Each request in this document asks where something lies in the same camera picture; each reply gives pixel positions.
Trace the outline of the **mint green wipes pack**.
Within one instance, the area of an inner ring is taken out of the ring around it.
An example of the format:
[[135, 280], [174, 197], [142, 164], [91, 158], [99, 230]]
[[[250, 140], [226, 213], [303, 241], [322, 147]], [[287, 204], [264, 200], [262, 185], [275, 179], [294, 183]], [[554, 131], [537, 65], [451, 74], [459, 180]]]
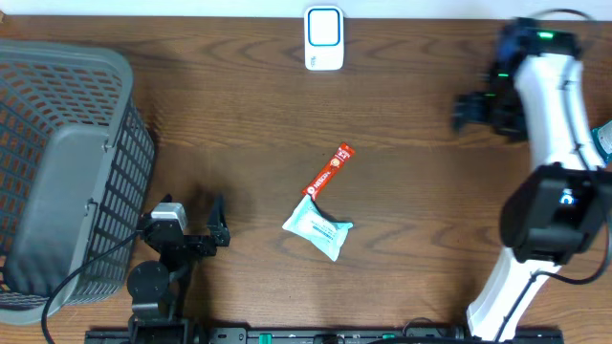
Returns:
[[282, 228], [308, 241], [333, 262], [339, 258], [352, 223], [332, 222], [318, 211], [310, 195], [305, 195]]

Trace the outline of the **teal mouthwash bottle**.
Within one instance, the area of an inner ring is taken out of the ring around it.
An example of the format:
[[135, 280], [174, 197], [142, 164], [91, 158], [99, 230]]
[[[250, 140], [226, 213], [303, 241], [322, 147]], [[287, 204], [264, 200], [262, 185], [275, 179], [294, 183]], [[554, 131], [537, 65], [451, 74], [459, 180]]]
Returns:
[[612, 121], [591, 130], [594, 145], [605, 164], [611, 162], [612, 156]]

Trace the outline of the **red Nescafe coffee stick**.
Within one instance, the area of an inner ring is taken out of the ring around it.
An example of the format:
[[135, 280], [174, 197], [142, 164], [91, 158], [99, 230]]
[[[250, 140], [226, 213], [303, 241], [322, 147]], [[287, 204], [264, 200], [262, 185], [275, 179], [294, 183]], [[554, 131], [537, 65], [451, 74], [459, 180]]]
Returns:
[[341, 168], [349, 161], [356, 151], [343, 142], [333, 157], [323, 166], [316, 177], [302, 190], [303, 195], [310, 196], [315, 201], [324, 187], [338, 174]]

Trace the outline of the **blue Oreo cookie pack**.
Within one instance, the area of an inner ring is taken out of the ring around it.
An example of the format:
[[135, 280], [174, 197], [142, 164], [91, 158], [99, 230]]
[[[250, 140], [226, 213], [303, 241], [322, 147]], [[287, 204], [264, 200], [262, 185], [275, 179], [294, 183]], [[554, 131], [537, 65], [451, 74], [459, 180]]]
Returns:
[[495, 50], [495, 63], [499, 69], [506, 69], [517, 55], [520, 34], [521, 28], [515, 23], [505, 25], [499, 32]]

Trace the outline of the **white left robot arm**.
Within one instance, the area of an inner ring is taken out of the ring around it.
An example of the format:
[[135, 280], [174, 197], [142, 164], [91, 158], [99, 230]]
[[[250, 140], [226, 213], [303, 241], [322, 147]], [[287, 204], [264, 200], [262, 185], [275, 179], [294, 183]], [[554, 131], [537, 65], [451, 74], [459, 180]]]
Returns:
[[183, 317], [194, 267], [230, 244], [224, 198], [214, 199], [205, 235], [186, 234], [186, 211], [165, 196], [137, 226], [141, 239], [160, 254], [135, 266], [127, 277], [133, 315], [128, 322], [130, 344], [200, 343], [200, 326]]

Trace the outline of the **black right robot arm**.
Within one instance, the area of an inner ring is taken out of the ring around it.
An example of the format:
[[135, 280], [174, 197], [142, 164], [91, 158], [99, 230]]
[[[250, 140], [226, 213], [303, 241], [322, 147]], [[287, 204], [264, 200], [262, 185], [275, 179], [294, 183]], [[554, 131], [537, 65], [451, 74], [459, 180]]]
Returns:
[[590, 276], [559, 273], [611, 227], [611, 174], [582, 97], [585, 50], [571, 32], [546, 30], [537, 16], [517, 17], [500, 32], [486, 90], [455, 100], [454, 131], [487, 124], [528, 142], [531, 155], [530, 175], [501, 210], [498, 260], [467, 309], [470, 335], [482, 342], [517, 340], [519, 319], [547, 280], [587, 285], [611, 264], [606, 252]]

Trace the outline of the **white barcode scanner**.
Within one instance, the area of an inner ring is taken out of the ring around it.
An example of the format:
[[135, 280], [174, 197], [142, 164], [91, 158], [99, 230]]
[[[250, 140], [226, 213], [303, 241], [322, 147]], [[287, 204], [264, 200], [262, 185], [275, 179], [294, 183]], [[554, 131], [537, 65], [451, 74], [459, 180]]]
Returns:
[[304, 64], [327, 72], [344, 62], [344, 13], [337, 6], [311, 6], [304, 12]]

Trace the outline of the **grey plastic shopping basket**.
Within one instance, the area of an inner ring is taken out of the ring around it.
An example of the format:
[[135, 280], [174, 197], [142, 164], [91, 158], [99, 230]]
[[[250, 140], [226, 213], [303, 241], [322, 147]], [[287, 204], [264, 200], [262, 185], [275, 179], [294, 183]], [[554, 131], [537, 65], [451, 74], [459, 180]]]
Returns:
[[117, 292], [155, 150], [124, 57], [1, 44], [1, 320], [26, 325]]

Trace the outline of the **black mounting rail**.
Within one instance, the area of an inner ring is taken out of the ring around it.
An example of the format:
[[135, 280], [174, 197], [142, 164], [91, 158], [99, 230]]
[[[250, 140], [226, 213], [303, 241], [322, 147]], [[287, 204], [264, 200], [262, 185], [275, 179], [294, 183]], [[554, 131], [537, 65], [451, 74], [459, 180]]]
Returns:
[[[365, 344], [383, 343], [521, 343], [562, 344], [559, 330], [521, 330], [513, 339], [484, 341], [469, 337], [460, 328], [411, 327], [407, 330], [248, 330], [245, 328], [214, 328], [195, 334], [183, 343], [200, 344]], [[131, 339], [128, 331], [88, 331], [83, 343], [179, 343], [153, 334], [144, 340]]]

